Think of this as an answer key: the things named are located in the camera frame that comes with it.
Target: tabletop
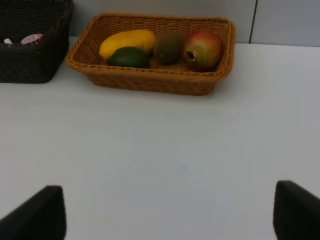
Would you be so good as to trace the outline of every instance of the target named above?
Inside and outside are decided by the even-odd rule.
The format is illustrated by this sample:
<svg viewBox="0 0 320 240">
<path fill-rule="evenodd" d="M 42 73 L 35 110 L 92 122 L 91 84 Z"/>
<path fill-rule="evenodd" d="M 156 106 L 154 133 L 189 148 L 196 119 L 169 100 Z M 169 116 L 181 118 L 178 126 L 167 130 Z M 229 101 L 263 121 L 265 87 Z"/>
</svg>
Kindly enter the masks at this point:
<svg viewBox="0 0 320 240">
<path fill-rule="evenodd" d="M 2 83 L 0 218 L 61 185 L 66 240 L 275 240 L 278 180 L 320 196 L 319 63 L 316 47 L 237 44 L 201 97 L 100 87 L 65 64 Z"/>
</svg>

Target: fruit stem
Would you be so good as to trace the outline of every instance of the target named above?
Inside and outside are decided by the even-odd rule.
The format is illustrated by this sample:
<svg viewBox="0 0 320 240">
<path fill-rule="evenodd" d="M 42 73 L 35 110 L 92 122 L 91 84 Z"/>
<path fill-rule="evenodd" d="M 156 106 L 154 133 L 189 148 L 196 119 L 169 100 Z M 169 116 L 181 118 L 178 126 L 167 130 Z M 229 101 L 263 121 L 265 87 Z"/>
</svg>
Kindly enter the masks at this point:
<svg viewBox="0 0 320 240">
<path fill-rule="evenodd" d="M 186 56 L 190 62 L 194 62 L 196 60 L 196 54 L 193 51 L 186 51 Z"/>
</svg>

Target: avocado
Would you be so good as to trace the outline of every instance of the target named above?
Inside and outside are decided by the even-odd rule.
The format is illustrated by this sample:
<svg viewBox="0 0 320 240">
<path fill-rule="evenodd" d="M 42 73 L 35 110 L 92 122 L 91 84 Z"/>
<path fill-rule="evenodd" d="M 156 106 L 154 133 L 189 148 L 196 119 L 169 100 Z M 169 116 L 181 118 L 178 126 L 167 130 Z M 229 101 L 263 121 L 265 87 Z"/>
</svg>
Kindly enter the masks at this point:
<svg viewBox="0 0 320 240">
<path fill-rule="evenodd" d="M 153 55 L 159 64 L 174 64 L 181 57 L 182 47 L 183 39 L 178 31 L 167 29 L 157 37 L 153 48 Z"/>
<path fill-rule="evenodd" d="M 107 60 L 109 66 L 132 67 L 138 69 L 149 68 L 149 56 L 142 49 L 135 46 L 118 48 Z"/>
</svg>

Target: yellow fruit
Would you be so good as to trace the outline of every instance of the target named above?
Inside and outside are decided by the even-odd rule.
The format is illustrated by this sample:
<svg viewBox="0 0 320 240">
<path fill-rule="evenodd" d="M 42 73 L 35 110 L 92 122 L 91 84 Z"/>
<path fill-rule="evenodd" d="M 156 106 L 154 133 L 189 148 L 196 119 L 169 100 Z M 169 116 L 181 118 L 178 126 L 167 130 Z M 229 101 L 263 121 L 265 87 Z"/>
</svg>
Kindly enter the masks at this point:
<svg viewBox="0 0 320 240">
<path fill-rule="evenodd" d="M 149 30 L 131 30 L 116 33 L 108 37 L 100 46 L 99 54 L 103 59 L 109 58 L 117 49 L 136 47 L 150 54 L 156 41 L 156 35 Z"/>
</svg>

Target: fruit basket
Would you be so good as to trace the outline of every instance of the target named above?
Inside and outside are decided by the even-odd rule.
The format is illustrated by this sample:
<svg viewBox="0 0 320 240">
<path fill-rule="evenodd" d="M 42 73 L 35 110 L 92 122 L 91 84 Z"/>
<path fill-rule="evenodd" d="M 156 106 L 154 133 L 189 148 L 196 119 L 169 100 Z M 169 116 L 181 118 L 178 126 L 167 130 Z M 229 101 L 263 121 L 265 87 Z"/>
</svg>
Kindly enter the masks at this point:
<svg viewBox="0 0 320 240">
<path fill-rule="evenodd" d="M 72 0 L 0 0 L 1 83 L 46 83 L 52 79 L 69 48 Z M 32 34 L 38 40 L 21 44 Z"/>
<path fill-rule="evenodd" d="M 193 72 L 182 61 L 159 65 L 151 58 L 150 68 L 107 66 L 99 55 L 101 43 L 109 36 L 135 29 L 156 34 L 177 30 L 186 37 L 192 30 L 207 28 L 221 37 L 223 55 L 212 72 Z M 235 25 L 222 17 L 156 16 L 132 13 L 102 13 L 92 19 L 66 57 L 67 65 L 85 74 L 94 84 L 110 88 L 202 96 L 232 70 L 236 42 Z"/>
</svg>

